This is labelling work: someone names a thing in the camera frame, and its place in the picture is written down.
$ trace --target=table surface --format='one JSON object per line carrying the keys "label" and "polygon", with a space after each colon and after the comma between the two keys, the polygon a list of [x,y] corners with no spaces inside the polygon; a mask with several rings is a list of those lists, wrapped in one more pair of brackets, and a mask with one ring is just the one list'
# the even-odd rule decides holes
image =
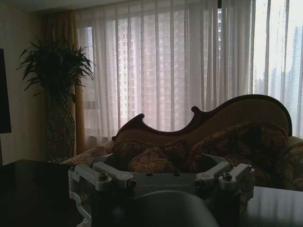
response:
{"label": "table surface", "polygon": [[[27,160],[1,167],[1,226],[76,227],[83,218],[69,199],[68,169]],[[303,226],[303,192],[255,187],[241,226]]]}
{"label": "table surface", "polygon": [[83,217],[69,199],[68,169],[27,160],[0,167],[0,226],[76,227]]}

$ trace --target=brown curtain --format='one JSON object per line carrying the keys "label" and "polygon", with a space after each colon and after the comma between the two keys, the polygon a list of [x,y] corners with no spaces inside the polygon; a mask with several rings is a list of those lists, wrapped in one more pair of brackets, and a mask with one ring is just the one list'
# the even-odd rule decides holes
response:
{"label": "brown curtain", "polygon": [[[44,40],[59,41],[64,47],[66,42],[78,48],[77,27],[72,11],[47,14],[43,16],[42,32]],[[76,102],[72,107],[76,124],[75,155],[85,149],[84,112],[81,87],[75,87]]]}

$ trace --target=throw pillow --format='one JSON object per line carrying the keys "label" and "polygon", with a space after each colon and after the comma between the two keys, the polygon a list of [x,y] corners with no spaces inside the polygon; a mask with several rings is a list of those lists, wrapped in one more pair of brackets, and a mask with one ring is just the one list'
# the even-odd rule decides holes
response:
{"label": "throw pillow", "polygon": [[128,171],[129,162],[142,154],[146,149],[159,147],[163,154],[179,169],[182,169],[187,159],[187,143],[185,140],[177,140],[165,145],[142,142],[138,140],[125,140],[116,143],[112,152],[115,155],[115,168]]}
{"label": "throw pillow", "polygon": [[275,162],[286,147],[286,132],[270,122],[248,122],[215,133],[197,143],[191,150],[187,166],[198,172],[202,154],[225,157],[241,155],[265,171],[276,173]]}
{"label": "throw pillow", "polygon": [[176,173],[173,165],[159,147],[147,149],[129,163],[129,171],[136,173]]}

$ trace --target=tall planter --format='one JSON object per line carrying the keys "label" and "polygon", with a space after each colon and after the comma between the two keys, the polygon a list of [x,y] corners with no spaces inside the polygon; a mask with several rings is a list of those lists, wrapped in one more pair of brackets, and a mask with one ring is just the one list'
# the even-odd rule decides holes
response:
{"label": "tall planter", "polygon": [[23,80],[27,79],[27,90],[39,84],[47,97],[46,116],[46,160],[61,162],[73,156],[75,144],[75,122],[71,111],[75,86],[81,86],[82,78],[91,78],[91,61],[83,48],[61,46],[59,42],[47,41],[24,50],[20,68],[25,67]]}
{"label": "tall planter", "polygon": [[60,163],[73,156],[75,121],[68,97],[48,97],[46,116],[46,158]]}

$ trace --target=sofa armrest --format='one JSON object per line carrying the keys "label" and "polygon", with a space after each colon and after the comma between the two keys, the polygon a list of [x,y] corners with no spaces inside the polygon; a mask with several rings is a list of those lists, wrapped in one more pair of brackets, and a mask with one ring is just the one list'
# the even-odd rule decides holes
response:
{"label": "sofa armrest", "polygon": [[288,137],[287,146],[278,160],[282,186],[288,190],[303,191],[303,140]]}

